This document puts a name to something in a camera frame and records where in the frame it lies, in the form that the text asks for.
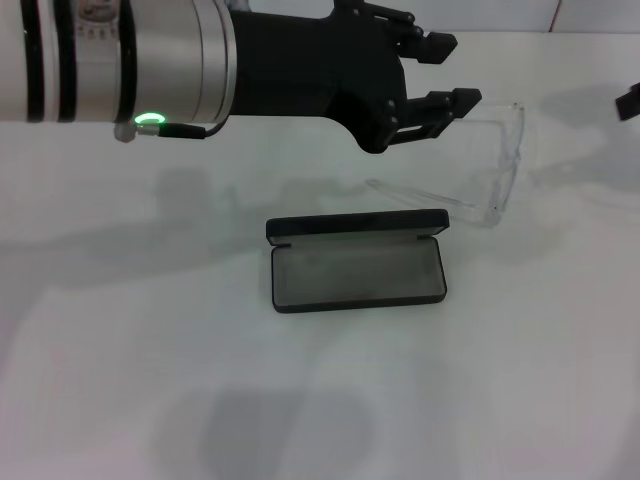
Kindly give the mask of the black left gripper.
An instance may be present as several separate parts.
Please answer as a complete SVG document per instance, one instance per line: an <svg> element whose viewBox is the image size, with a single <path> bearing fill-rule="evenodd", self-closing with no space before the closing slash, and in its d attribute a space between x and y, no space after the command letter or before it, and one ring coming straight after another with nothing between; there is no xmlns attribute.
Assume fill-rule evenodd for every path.
<svg viewBox="0 0 640 480"><path fill-rule="evenodd" d="M234 11L231 19L236 116L327 118L362 150L380 154L389 145L438 138L482 100L478 89L456 88L407 101L399 56L440 65L458 41L412 26L400 36L397 54L362 1L337 1L319 19L248 11Z"/></svg>

